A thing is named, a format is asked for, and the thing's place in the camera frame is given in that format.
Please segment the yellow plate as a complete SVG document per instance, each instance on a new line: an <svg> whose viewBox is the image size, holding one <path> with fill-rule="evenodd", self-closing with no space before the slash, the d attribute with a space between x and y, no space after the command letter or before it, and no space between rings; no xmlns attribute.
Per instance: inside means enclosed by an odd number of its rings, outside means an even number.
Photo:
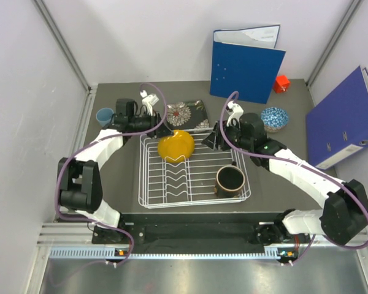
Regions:
<svg viewBox="0 0 368 294"><path fill-rule="evenodd" d="M158 154L168 163L177 164L189 159L195 148L194 138L184 130L174 130L174 134L158 142Z"/></svg>

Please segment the black square plate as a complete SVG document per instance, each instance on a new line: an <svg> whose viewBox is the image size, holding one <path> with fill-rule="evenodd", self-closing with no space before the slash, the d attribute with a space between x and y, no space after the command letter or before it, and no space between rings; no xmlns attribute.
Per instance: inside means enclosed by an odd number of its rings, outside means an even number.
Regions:
<svg viewBox="0 0 368 294"><path fill-rule="evenodd" d="M171 130L208 129L209 118L202 100L190 100L167 105L166 124Z"/></svg>

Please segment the white wire dish rack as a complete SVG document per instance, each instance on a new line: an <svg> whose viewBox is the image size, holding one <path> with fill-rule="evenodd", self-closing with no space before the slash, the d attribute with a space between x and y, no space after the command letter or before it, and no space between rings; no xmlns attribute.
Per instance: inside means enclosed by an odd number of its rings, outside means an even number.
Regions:
<svg viewBox="0 0 368 294"><path fill-rule="evenodd" d="M158 154L158 139L141 135L139 154L138 203L148 209L216 205L243 202L251 188L243 154L235 150L213 151L201 144L211 128L188 129L194 138L192 156L180 163L169 163ZM214 193L217 171L236 162L244 172L245 184L233 198L218 198Z"/></svg>

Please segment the dark brown mug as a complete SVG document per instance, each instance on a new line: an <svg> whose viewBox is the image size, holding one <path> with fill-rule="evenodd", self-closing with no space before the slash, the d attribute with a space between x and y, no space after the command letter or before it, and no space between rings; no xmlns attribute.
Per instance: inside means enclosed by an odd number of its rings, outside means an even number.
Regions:
<svg viewBox="0 0 368 294"><path fill-rule="evenodd" d="M218 198L234 198L241 193L246 182L245 175L237 162L222 166L216 174L214 194Z"/></svg>

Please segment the light blue cup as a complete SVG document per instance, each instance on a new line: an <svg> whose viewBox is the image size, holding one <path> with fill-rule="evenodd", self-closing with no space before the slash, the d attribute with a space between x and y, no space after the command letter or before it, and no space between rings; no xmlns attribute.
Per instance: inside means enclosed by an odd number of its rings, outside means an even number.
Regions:
<svg viewBox="0 0 368 294"><path fill-rule="evenodd" d="M108 107L101 108L96 113L96 120L98 121L101 127L104 127L107 124L110 124L113 115L114 111L111 108Z"/></svg>

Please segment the blue patterned bowl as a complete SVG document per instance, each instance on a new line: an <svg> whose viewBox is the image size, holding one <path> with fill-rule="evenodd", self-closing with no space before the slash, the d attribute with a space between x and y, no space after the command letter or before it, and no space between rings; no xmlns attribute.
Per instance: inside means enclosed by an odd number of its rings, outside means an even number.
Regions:
<svg viewBox="0 0 368 294"><path fill-rule="evenodd" d="M288 124L289 115L282 108L269 107L261 112L261 119L264 123L264 127L281 129Z"/></svg>

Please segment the brown floral patterned bowl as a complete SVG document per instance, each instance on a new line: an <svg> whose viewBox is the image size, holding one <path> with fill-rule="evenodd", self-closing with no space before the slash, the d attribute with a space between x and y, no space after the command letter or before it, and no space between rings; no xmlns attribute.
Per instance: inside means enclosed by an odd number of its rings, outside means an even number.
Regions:
<svg viewBox="0 0 368 294"><path fill-rule="evenodd" d="M272 126L268 126L268 125L264 126L265 131L268 132L268 133L276 133L276 132L279 132L280 130L282 130L283 128L284 128L284 126L277 126L277 127L272 127Z"/></svg>

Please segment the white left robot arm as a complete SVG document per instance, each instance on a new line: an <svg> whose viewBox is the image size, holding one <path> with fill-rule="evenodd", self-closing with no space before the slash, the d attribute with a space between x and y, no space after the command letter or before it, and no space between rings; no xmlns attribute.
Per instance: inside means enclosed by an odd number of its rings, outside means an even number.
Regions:
<svg viewBox="0 0 368 294"><path fill-rule="evenodd" d="M105 235L114 243L126 238L127 229L120 224L121 214L103 199L101 168L135 135L163 138L173 134L164 123L166 115L154 109L158 96L145 90L140 96L140 107L133 99L118 99L98 136L58 164L56 204L106 227Z"/></svg>

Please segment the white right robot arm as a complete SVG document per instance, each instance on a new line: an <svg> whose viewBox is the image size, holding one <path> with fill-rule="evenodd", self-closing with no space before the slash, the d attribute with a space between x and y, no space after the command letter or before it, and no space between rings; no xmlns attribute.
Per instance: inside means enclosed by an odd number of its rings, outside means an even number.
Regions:
<svg viewBox="0 0 368 294"><path fill-rule="evenodd" d="M267 136L262 119L244 113L229 102L228 120L216 122L202 144L214 150L236 149L250 156L253 163L281 176L309 195L318 210L289 209L274 220L275 237L286 243L297 234L323 235L346 247L358 233L368 228L368 201L364 186L333 178L300 160L290 149Z"/></svg>

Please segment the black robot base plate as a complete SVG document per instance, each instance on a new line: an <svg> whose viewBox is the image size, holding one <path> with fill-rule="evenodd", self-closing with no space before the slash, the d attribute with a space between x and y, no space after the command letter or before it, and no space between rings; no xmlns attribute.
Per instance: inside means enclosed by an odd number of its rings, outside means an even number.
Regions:
<svg viewBox="0 0 368 294"><path fill-rule="evenodd" d="M118 228L141 243L157 239L240 239L250 244L307 244L305 234L289 235L278 227L277 213L125 213Z"/></svg>

